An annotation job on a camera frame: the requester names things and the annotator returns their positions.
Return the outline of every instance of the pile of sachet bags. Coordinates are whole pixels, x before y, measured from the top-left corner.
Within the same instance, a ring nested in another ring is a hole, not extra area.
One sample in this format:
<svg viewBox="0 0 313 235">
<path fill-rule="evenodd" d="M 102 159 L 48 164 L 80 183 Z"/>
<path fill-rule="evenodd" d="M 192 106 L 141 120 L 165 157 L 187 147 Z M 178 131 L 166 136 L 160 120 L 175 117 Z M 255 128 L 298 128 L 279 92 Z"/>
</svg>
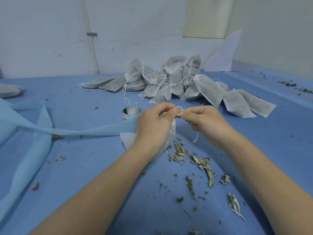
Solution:
<svg viewBox="0 0 313 235">
<path fill-rule="evenodd" d="M 81 83 L 81 88 L 100 88 L 107 91 L 143 90 L 140 97 L 150 99 L 149 103 L 169 102 L 172 94 L 180 99 L 192 100 L 204 96 L 217 107 L 223 100 L 227 110 L 241 118 L 256 117 L 253 113 L 268 117 L 276 105 L 255 97 L 244 90 L 228 90 L 228 85 L 213 81 L 200 74 L 200 55 L 190 57 L 172 56 L 156 72 L 151 67 L 132 59 L 125 74 L 119 77 L 101 77 L 91 82 Z"/>
</svg>

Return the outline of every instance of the light blue fabric strip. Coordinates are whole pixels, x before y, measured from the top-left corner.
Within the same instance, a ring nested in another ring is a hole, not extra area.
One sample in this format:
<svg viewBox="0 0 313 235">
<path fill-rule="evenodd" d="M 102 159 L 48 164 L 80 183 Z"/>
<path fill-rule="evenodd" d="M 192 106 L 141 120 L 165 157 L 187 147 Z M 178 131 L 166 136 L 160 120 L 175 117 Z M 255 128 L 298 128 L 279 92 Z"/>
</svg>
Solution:
<svg viewBox="0 0 313 235">
<path fill-rule="evenodd" d="M 14 110 L 41 109 L 37 125 L 26 120 Z M 45 162 L 51 145 L 51 134 L 58 135 L 104 135 L 135 133 L 135 116 L 123 122 L 94 129 L 76 131 L 52 128 L 52 122 L 43 101 L 24 101 L 10 104 L 0 98 L 0 145 L 16 129 L 16 126 L 34 129 L 33 143 L 14 174 L 10 192 L 0 201 L 0 222 L 6 216 L 16 199 L 25 189 L 31 178 Z"/>
</svg>

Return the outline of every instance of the vertical pipe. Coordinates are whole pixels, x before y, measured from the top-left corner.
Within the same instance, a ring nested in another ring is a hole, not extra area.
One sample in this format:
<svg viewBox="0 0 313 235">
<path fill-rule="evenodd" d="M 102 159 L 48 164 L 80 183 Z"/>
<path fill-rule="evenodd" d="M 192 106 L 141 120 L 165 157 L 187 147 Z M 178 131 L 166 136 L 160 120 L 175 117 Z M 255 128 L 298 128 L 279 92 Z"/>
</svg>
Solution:
<svg viewBox="0 0 313 235">
<path fill-rule="evenodd" d="M 80 5 L 81 5 L 81 9 L 83 11 L 86 31 L 88 33 L 91 33 L 89 17 L 88 17 L 88 12 L 87 12 L 87 6 L 86 6 L 86 0 L 80 0 Z M 87 37 L 88 37 L 89 48 L 90 48 L 90 52 L 91 52 L 92 64 L 94 66 L 94 71 L 95 71 L 95 73 L 99 73 L 99 68 L 98 68 L 98 63 L 97 63 L 97 58 L 96 58 L 96 52 L 95 52 L 95 47 L 94 47 L 94 41 L 92 39 L 92 36 L 87 36 Z"/>
</svg>

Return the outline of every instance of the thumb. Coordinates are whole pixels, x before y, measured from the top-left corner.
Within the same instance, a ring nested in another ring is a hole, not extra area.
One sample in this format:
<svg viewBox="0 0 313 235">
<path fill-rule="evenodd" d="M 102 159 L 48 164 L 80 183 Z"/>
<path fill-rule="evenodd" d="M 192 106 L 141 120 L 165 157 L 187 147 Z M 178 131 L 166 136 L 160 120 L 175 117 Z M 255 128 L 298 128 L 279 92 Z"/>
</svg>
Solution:
<svg viewBox="0 0 313 235">
<path fill-rule="evenodd" d="M 170 123 L 173 122 L 176 116 L 176 109 L 170 109 L 165 115 L 164 119 L 167 119 Z"/>
<path fill-rule="evenodd" d="M 195 114 L 192 112 L 186 112 L 186 113 L 183 112 L 183 114 L 180 117 L 188 122 L 192 122 L 195 124 L 198 124 L 198 121 L 199 121 L 199 114 Z"/>
</svg>

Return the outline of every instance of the blue table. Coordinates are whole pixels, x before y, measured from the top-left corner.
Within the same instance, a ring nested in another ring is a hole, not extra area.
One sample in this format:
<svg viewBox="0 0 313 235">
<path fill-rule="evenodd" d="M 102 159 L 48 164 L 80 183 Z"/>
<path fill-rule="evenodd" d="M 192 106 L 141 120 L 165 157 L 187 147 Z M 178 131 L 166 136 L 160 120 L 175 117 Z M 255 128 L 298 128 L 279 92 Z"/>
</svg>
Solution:
<svg viewBox="0 0 313 235">
<path fill-rule="evenodd" d="M 290 80 L 287 79 L 287 75 L 276 74 L 277 78 L 273 80 L 275 78 L 273 72 L 271 72 L 273 75 L 268 77 L 267 85 L 260 82 L 263 75 L 257 71 L 205 74 L 212 79 L 219 78 L 227 83 L 230 89 L 244 89 L 277 105 L 268 118 L 258 115 L 256 118 L 241 119 L 228 113 L 223 104 L 219 110 L 236 130 L 251 140 L 289 177 L 313 195 L 311 182 L 313 94 L 303 94 L 303 99 L 297 98 L 299 92 L 296 89 L 292 90 L 277 83 L 279 80 Z M 0 83 L 17 84 L 26 88 L 23 95 L 8 99 L 9 102 L 15 103 L 32 97 L 46 99 L 54 127 L 84 130 L 122 120 L 121 110 L 125 103 L 121 91 L 83 91 L 77 86 L 80 82 L 88 82 L 99 76 L 0 79 Z M 272 90 L 273 86 L 281 87 L 283 91 Z M 127 92 L 127 97 L 133 103 L 141 100 L 134 92 Z M 198 102 L 202 104 L 204 101 L 200 98 L 184 102 L 173 98 L 171 102 L 184 109 L 196 106 Z M 138 106 L 145 110 L 153 105 L 148 104 L 148 99 L 144 99 Z M 21 114 L 36 123 L 37 110 L 23 111 Z M 203 234 L 273 234 L 259 204 L 229 158 L 208 143 L 203 136 L 193 144 L 191 141 L 196 137 L 196 132 L 192 131 L 184 120 L 177 119 L 176 131 L 177 137 L 185 142 L 186 149 L 194 150 L 199 157 L 211 157 L 210 166 L 218 175 L 214 179 L 216 186 L 209 189 L 206 186 L 208 180 L 205 172 L 191 165 L 187 158 L 179 165 L 176 162 L 169 162 L 168 152 L 165 152 L 145 168 L 146 174 L 138 178 L 107 234 L 156 234 L 157 231 L 166 235 L 187 234 L 192 226 L 203 231 Z M 32 131 L 18 131 L 0 147 L 0 199 L 9 191 L 15 169 L 32 140 L 31 135 Z M 124 151 L 119 136 L 83 138 L 67 136 L 52 143 L 47 161 L 32 181 L 40 183 L 39 190 L 32 191 L 30 187 L 25 189 L 14 211 L 1 225 L 0 235 L 27 234 Z M 60 156 L 66 159 L 55 162 Z M 231 176 L 231 184 L 219 183 L 223 174 Z M 197 202 L 191 198 L 186 187 L 186 175 L 193 180 L 196 197 L 205 197 L 205 201 Z M 167 189 L 160 189 L 158 180 L 167 186 Z M 227 192 L 236 195 L 247 223 L 230 210 Z M 184 201 L 181 204 L 176 203 L 175 199 L 182 196 Z"/>
</svg>

